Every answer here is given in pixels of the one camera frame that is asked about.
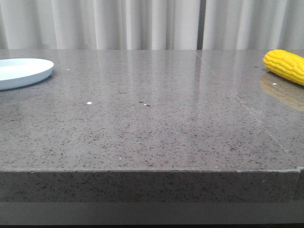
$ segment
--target table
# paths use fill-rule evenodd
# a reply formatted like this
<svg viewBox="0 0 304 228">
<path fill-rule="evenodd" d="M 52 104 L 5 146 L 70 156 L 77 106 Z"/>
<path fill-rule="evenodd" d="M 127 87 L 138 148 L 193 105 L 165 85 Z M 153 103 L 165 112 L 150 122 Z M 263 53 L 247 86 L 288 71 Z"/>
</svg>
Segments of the table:
<svg viewBox="0 0 304 228">
<path fill-rule="evenodd" d="M 0 91 L 0 224 L 304 223 L 304 87 L 266 52 L 0 50 L 55 64 Z"/>
</svg>

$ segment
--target curtain fold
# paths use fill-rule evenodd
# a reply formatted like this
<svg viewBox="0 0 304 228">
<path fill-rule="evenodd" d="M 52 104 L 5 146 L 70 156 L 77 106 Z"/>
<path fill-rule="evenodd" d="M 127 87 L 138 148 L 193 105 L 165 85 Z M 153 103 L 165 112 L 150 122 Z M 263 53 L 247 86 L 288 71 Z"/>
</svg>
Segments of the curtain fold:
<svg viewBox="0 0 304 228">
<path fill-rule="evenodd" d="M 304 0 L 0 0 L 0 48 L 304 49 L 303 12 Z"/>
</svg>

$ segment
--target white curtain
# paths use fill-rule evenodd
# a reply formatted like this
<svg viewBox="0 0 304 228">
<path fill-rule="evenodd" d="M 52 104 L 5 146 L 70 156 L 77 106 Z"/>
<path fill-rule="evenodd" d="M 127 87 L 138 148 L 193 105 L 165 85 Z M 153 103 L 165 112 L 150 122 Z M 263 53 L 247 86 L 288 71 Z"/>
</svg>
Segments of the white curtain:
<svg viewBox="0 0 304 228">
<path fill-rule="evenodd" d="M 304 49 L 304 0 L 0 0 L 0 48 Z"/>
</svg>

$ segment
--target white plate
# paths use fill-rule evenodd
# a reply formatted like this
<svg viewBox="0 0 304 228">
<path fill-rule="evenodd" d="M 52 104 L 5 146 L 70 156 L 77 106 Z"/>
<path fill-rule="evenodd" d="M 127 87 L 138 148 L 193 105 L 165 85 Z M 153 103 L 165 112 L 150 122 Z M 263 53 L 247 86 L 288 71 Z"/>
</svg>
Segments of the white plate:
<svg viewBox="0 0 304 228">
<path fill-rule="evenodd" d="M 0 90 L 39 82 L 52 74 L 54 63 L 39 58 L 0 60 Z"/>
</svg>

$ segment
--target gray countertop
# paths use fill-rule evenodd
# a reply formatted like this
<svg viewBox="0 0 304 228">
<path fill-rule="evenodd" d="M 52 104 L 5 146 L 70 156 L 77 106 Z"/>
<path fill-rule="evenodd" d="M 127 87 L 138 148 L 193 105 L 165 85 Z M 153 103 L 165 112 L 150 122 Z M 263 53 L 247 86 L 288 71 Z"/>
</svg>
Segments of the gray countertop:
<svg viewBox="0 0 304 228">
<path fill-rule="evenodd" d="M 0 201 L 302 199 L 304 87 L 266 52 L 0 50 L 55 64 L 0 91 Z"/>
</svg>

